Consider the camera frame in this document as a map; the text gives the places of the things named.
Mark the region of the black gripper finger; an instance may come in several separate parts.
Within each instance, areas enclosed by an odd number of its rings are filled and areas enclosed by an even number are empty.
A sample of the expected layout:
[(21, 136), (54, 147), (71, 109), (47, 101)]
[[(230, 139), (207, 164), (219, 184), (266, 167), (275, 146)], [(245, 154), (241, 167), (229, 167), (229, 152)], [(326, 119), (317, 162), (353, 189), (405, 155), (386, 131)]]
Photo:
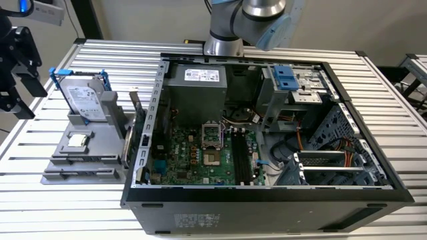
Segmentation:
[(45, 98), (49, 93), (41, 82), (39, 73), (43, 61), (31, 30), (26, 26), (19, 26), (14, 30), (13, 56), (17, 59), (17, 66), (13, 73), (21, 78), (30, 94), (34, 97)]
[(22, 100), (15, 87), (0, 91), (0, 112), (14, 114), (19, 120), (31, 120), (35, 118), (35, 113)]

